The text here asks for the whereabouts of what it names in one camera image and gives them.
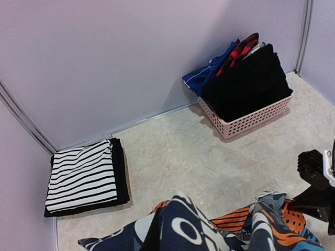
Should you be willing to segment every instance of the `beige marble floor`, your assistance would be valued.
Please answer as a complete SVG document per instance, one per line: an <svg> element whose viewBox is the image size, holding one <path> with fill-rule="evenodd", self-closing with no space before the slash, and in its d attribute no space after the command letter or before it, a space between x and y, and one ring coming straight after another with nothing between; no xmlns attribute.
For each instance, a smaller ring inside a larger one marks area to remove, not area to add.
<svg viewBox="0 0 335 251"><path fill-rule="evenodd" d="M330 149L335 107L297 75L289 112L231 142L222 140L198 106L169 113L115 135L125 149L132 200L128 205L58 219L60 251L83 250L77 240L103 237L142 217L177 191L214 218L252 202L262 190L298 195L309 185L297 172L302 151ZM326 250L327 224L308 218Z"/></svg>

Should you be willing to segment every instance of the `clothing pile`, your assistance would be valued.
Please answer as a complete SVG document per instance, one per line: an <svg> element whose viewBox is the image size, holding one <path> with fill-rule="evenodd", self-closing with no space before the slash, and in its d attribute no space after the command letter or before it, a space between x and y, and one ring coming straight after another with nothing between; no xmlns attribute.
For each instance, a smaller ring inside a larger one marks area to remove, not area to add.
<svg viewBox="0 0 335 251"><path fill-rule="evenodd" d="M259 43L258 33L232 42L222 56L185 75L183 81L225 122L292 94L277 53L271 44Z"/></svg>
<svg viewBox="0 0 335 251"><path fill-rule="evenodd" d="M103 238L78 241L89 251L249 250L324 251L283 192L266 191L244 208L208 220L184 194Z"/></svg>
<svg viewBox="0 0 335 251"><path fill-rule="evenodd" d="M129 201L119 139L59 151L51 158L45 217L65 216Z"/></svg>

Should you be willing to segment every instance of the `orange striped fabric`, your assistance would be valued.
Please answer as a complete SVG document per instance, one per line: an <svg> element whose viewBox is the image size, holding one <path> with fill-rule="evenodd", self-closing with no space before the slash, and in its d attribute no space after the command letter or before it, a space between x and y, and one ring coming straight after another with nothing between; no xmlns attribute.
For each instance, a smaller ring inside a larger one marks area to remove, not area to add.
<svg viewBox="0 0 335 251"><path fill-rule="evenodd" d="M225 216L210 220L214 227L225 231L239 233L249 215L249 206L235 210Z"/></svg>

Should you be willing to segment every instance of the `patterned fabric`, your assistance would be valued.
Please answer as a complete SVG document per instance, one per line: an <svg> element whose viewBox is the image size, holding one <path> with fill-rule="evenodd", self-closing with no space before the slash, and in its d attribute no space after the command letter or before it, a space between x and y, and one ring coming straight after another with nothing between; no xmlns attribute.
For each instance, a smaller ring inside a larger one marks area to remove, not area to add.
<svg viewBox="0 0 335 251"><path fill-rule="evenodd" d="M289 213L288 203L285 193L267 191L253 204L209 221L189 197L180 193L161 202L155 213L111 235L78 243L90 251L323 251L313 234L302 227L303 216ZM296 223L292 227L284 220Z"/></svg>
<svg viewBox="0 0 335 251"><path fill-rule="evenodd" d="M254 33L240 42L230 53L228 59L221 66L216 76L221 75L227 68L235 66L237 62L241 61L246 55L248 55L252 48L258 44L258 37L259 34Z"/></svg>
<svg viewBox="0 0 335 251"><path fill-rule="evenodd" d="M183 76L182 79L184 84L194 91L197 96L201 97L203 95L203 87L215 77L222 64L226 61L229 54L235 49L239 42L239 39L232 42L224 54L210 60L207 66L200 67Z"/></svg>

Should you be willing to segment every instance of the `red plaid shirt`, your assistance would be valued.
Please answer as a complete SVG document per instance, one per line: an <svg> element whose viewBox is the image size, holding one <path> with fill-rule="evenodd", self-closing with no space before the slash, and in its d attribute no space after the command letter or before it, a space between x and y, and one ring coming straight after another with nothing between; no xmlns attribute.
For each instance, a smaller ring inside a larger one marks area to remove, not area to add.
<svg viewBox="0 0 335 251"><path fill-rule="evenodd" d="M252 50L252 48L258 44L258 37L259 34L254 33L248 36L242 42L240 42L233 50L233 52L229 55L225 63L221 66L216 76L221 75L225 69L233 67L234 65L236 65L237 62L241 61Z"/></svg>

